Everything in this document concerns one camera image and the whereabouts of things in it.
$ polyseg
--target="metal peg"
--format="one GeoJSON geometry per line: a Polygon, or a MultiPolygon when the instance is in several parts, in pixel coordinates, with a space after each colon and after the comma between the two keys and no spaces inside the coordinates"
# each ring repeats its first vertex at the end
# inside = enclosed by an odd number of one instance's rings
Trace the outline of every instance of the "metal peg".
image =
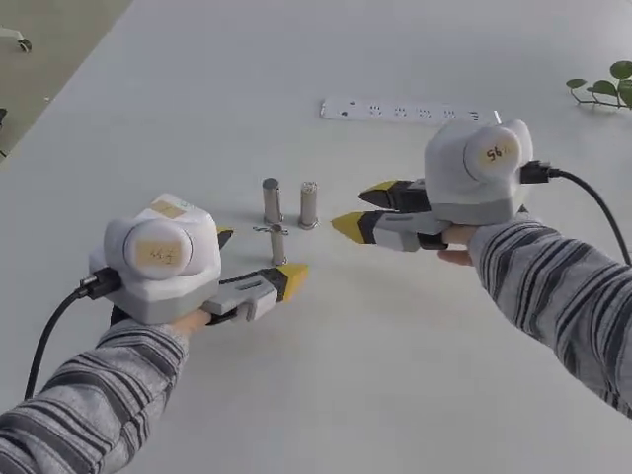
{"type": "Polygon", "coordinates": [[[303,230],[310,230],[318,225],[317,196],[318,185],[316,183],[308,181],[301,185],[298,226],[303,230]]]}
{"type": "Polygon", "coordinates": [[[269,225],[283,222],[283,214],[280,213],[280,191],[278,180],[266,178],[263,182],[264,188],[264,222],[269,225]]]}
{"type": "Polygon", "coordinates": [[[287,230],[283,229],[280,224],[274,224],[270,227],[254,227],[257,232],[268,232],[270,234],[270,243],[273,247],[273,265],[285,265],[287,257],[285,256],[285,246],[283,245],[283,237],[287,235],[287,230]]]}

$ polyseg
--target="green plant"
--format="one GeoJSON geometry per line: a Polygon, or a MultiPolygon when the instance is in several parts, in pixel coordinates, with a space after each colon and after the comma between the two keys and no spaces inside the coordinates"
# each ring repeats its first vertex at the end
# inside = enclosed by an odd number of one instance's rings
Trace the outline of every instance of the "green plant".
{"type": "Polygon", "coordinates": [[[632,61],[618,61],[610,66],[610,75],[616,80],[616,84],[611,81],[596,81],[586,90],[591,93],[591,100],[580,99],[575,91],[586,84],[588,81],[584,79],[571,79],[566,85],[571,91],[571,95],[578,104],[596,104],[600,106],[616,107],[617,109],[628,108],[632,111],[632,61]],[[613,97],[613,102],[602,101],[596,94],[613,97]]]}

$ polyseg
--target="hand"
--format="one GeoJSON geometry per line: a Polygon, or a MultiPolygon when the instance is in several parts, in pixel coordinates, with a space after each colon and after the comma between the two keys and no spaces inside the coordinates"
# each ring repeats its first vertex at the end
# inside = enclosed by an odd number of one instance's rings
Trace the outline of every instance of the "hand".
{"type": "MultiPolygon", "coordinates": [[[[453,225],[443,232],[443,242],[446,244],[467,245],[476,232],[476,227],[453,225]]],[[[467,250],[439,250],[438,257],[451,264],[473,267],[472,257],[467,250]]]]}
{"type": "Polygon", "coordinates": [[[197,309],[193,313],[174,321],[170,326],[183,336],[189,338],[193,333],[203,329],[206,324],[210,323],[210,314],[201,309],[197,309]]]}

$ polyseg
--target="gray floor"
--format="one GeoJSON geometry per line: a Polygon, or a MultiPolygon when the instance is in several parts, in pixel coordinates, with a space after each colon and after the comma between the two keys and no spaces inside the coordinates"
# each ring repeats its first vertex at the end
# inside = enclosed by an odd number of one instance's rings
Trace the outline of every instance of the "gray floor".
{"type": "Polygon", "coordinates": [[[0,39],[0,108],[9,114],[0,130],[8,153],[131,0],[5,0],[0,25],[20,30],[33,43],[24,54],[0,39]]]}

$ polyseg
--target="chair leg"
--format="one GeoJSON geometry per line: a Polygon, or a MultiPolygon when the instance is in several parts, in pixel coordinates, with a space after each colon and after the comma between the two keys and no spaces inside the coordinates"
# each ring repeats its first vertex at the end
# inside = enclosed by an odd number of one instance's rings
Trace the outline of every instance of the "chair leg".
{"type": "Polygon", "coordinates": [[[24,38],[22,33],[18,30],[9,30],[8,28],[0,27],[0,38],[13,38],[18,42],[18,46],[23,52],[31,52],[33,46],[31,42],[24,38]]]}
{"type": "Polygon", "coordinates": [[[24,39],[22,33],[17,30],[9,30],[8,28],[0,27],[0,38],[15,38],[17,41],[24,39]]]}

